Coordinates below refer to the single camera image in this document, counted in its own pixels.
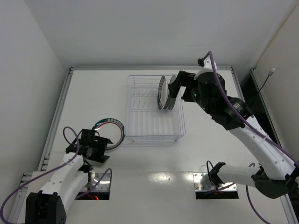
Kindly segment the green red rimmed plate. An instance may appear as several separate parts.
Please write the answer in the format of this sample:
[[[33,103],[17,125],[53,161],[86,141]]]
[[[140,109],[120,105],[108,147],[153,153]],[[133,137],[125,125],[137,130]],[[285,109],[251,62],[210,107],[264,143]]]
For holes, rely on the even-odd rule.
[[[100,137],[111,140],[112,143],[107,144],[107,152],[112,152],[119,148],[125,139],[125,127],[118,119],[102,119],[95,123],[92,129],[97,131]]]
[[[168,83],[164,75],[161,76],[157,91],[157,106],[159,110],[166,109],[170,102]]]

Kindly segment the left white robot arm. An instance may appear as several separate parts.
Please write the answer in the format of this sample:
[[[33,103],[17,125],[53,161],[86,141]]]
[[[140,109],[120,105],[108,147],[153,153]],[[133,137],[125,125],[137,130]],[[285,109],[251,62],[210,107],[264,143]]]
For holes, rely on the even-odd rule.
[[[38,192],[31,192],[26,199],[25,223],[65,224],[67,211],[74,200],[92,193],[103,178],[111,178],[108,168],[95,181],[95,172],[89,161],[104,163],[111,140],[101,137],[96,130],[82,129],[68,142],[61,164],[41,176],[52,174]]]

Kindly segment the white plate with characters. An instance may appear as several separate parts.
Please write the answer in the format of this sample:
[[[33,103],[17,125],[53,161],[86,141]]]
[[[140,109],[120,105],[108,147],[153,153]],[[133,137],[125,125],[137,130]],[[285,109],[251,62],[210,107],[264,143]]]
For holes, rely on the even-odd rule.
[[[171,77],[170,82],[169,82],[168,85],[172,84],[172,83],[175,81],[175,79],[176,79],[176,76],[173,75],[173,76]],[[168,87],[168,90],[169,90],[169,104],[168,104],[168,109],[171,111],[171,110],[173,110],[173,108],[174,108],[174,106],[175,106],[176,98],[177,98],[178,94],[176,93],[175,96],[172,96],[172,95],[171,95],[172,92],[171,92],[171,90],[170,90],[170,87]]]

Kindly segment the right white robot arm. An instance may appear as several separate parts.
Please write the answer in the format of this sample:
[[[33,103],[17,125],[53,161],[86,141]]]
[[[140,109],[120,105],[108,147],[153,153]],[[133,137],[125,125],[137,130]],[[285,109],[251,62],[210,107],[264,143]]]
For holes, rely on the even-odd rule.
[[[299,185],[299,167],[286,153],[265,139],[265,132],[246,103],[227,95],[225,80],[218,76],[216,83],[212,72],[196,76],[179,71],[168,85],[171,97],[176,97],[185,87],[182,100],[197,103],[211,119],[235,136],[259,162],[259,166],[232,166],[218,162],[201,179],[206,190],[216,190],[227,182],[256,188],[264,196],[276,199],[295,190]]]

